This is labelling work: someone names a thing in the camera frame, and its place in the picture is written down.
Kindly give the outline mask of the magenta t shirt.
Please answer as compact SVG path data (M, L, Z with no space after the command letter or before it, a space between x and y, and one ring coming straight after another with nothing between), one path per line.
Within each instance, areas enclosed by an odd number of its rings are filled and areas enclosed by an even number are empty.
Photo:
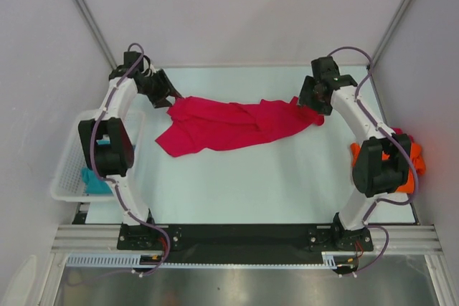
M297 97L256 104L180 98L167 111L171 126L156 143L178 158L204 149L226 151L271 143L324 124L323 115L297 102Z

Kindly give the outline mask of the white plastic laundry basket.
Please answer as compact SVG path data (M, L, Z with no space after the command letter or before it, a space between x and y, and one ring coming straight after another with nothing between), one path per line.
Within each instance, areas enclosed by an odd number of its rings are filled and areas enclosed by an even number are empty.
M58 163L55 177L51 184L50 193L52 198L66 202L106 202L112 201L114 195L87 193L87 185L81 176L81 170L87 166L85 156L77 130L78 124L82 120L89 120L96 110L86 110L81 112L75 119L69 138ZM130 110L123 120L127 134L134 148L134 164L130 171L133 175L136 172L140 150L143 128L145 124L145 113L140 110Z

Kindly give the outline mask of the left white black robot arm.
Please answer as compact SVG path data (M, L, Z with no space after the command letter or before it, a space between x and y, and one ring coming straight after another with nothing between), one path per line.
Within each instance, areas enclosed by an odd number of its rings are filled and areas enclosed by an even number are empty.
M135 150L124 119L136 95L144 95L154 108L171 107L181 94L163 69L153 68L139 44L131 44L123 62L109 75L108 92L102 105L77 129L87 167L106 183L123 212L117 248L152 249L168 245L168 235L160 229L143 201L134 181Z

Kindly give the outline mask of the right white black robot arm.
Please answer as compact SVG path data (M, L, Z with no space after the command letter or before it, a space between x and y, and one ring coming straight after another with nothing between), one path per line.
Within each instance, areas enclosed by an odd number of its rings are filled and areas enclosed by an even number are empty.
M327 235L311 233L313 250L336 249L350 252L360 244L372 250L368 220L388 195L415 176L410 158L412 141L397 134L378 118L360 95L360 85L343 75L333 57L319 57L311 63L312 74L303 82L298 105L320 115L337 112L356 137L360 150L351 170L354 190L345 207L333 218Z

